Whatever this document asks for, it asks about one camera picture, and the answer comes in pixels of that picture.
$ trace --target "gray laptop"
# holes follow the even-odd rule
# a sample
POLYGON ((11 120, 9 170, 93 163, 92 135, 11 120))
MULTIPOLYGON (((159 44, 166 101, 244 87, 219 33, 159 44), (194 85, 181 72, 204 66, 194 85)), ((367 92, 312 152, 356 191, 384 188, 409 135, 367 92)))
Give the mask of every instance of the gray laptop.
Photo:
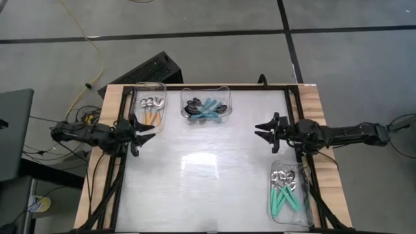
POLYGON ((32 99, 32 89, 0 94, 0 182, 19 174, 32 99))

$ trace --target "concrete floor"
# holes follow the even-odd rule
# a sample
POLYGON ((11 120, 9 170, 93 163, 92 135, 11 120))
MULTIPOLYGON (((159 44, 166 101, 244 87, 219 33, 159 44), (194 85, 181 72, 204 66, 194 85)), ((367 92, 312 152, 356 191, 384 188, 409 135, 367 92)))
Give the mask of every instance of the concrete floor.
MULTIPOLYGON (((292 29, 416 24, 416 5, 411 0, 287 0, 284 4, 292 29)), ((90 36, 283 28, 275 0, 147 4, 74 0, 68 6, 90 36)), ((81 36, 56 0, 9 1, 0 13, 0 31, 0 39, 81 36)), ((304 82, 318 84, 329 125, 388 124, 396 116, 415 112, 416 31, 294 34, 293 40, 304 82)), ((186 83, 253 83, 260 73, 271 83, 295 82, 282 34, 105 41, 97 46, 105 58, 105 71, 96 87, 160 51, 178 63, 186 83)), ((1 44, 0 60, 0 92, 33 88, 31 114, 56 120, 63 118, 83 84, 99 71, 97 54, 86 42, 1 44)), ((101 102, 90 92, 80 105, 101 102)), ((31 120, 27 143, 52 146, 47 127, 48 123, 31 120)), ((406 141, 404 134, 393 140, 406 141)), ((400 149, 416 155, 411 143, 400 149)), ((390 146, 354 145, 335 154, 354 227, 414 233, 416 162, 390 146)), ((54 198, 58 206, 71 201, 74 207, 79 199, 64 190, 54 198)), ((55 216, 39 219, 37 231, 71 229, 75 211, 63 205, 55 216)))

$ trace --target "table leg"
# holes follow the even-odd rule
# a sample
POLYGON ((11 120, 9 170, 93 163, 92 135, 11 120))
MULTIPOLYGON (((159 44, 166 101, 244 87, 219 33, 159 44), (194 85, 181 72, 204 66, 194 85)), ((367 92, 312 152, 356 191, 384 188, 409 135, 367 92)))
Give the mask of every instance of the table leg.
POLYGON ((32 176, 34 179, 48 181, 75 189, 83 189, 84 185, 84 178, 81 176, 41 165, 27 159, 20 160, 19 175, 32 176))

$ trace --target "clear plastic container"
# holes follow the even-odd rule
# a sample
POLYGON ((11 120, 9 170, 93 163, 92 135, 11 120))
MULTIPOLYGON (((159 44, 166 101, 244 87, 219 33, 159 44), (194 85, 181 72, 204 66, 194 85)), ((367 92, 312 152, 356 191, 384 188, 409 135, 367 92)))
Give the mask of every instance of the clear plastic container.
POLYGON ((232 112, 233 105, 231 101, 231 91, 226 86, 205 90, 191 90, 190 88, 184 88, 181 91, 181 114, 185 117, 188 124, 219 124, 228 121, 229 115, 232 112), (188 101, 192 101, 194 98, 198 98, 201 101, 202 105, 197 106, 198 110, 201 111, 201 114, 192 115, 185 110, 188 101), (220 114, 213 113, 216 107, 221 105, 227 105, 227 109, 220 114))
POLYGON ((301 163, 273 162, 270 171, 268 214, 275 222, 302 227, 313 225, 309 202, 309 175, 309 167, 301 163))
POLYGON ((153 129, 138 132, 138 135, 159 133, 163 130, 164 110, 167 105, 166 85, 154 82, 139 82, 135 85, 130 114, 135 114, 141 124, 153 125, 153 129))

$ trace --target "wooden board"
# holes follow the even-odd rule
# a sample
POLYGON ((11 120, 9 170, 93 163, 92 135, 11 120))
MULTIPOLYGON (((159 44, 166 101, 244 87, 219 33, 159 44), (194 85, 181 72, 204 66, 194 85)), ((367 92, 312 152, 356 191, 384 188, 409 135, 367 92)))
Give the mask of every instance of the wooden board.
MULTIPOLYGON (((218 84, 185 84, 186 86, 218 86, 218 84)), ((220 85, 239 85, 239 86, 253 86, 262 84, 220 84, 220 85)), ((270 84, 270 85, 293 85, 293 84, 270 84)), ((183 86, 183 84, 168 84, 168 86, 183 86)), ((105 94, 105 99, 103 102, 103 108, 101 111, 100 123, 112 125, 112 123, 117 120, 118 111, 120 109, 120 103, 122 98, 122 84, 112 84, 107 87, 107 92, 105 94)), ((300 98, 302 102, 302 108, 304 111, 305 118, 310 118, 314 121, 317 121, 319 124, 325 125, 325 117, 322 110, 322 105, 320 103, 318 89, 315 85, 310 84, 300 84, 299 85, 300 98)), ((294 112, 296 113, 296 105, 292 102, 294 112)), ((129 105, 126 105, 125 115, 129 110, 129 105)), ((335 158, 333 151, 331 149, 323 149, 323 153, 326 155, 335 158)), ((92 183, 92 174, 94 168, 96 167, 97 161, 100 158, 102 151, 95 147, 92 150, 90 162, 88 164, 88 176, 90 178, 90 185, 92 183)), ((339 178, 339 173, 337 171, 336 165, 327 158, 316 155, 314 156, 315 168, 317 169, 318 182, 320 186, 320 192, 322 199, 327 203, 328 207, 332 212, 339 218, 339 220, 347 225, 351 226, 351 219, 348 212, 348 208, 345 202, 345 196, 343 192, 343 187, 341 184, 341 179, 339 178)), ((107 168, 109 165, 109 156, 105 155, 104 158, 100 161, 96 177, 94 181, 94 193, 92 197, 92 210, 94 210, 98 203, 103 197, 103 190, 105 179, 107 176, 107 168)), ((83 225, 88 218, 88 189, 87 189, 86 179, 84 181, 84 189, 81 193, 81 199, 79 201, 77 217, 75 219, 74 228, 78 228, 83 225)), ((107 206, 104 228, 110 226, 111 211, 112 211, 113 200, 111 200, 107 206)), ((315 226, 320 227, 318 213, 316 209, 316 204, 313 205, 313 216, 315 219, 315 226)))

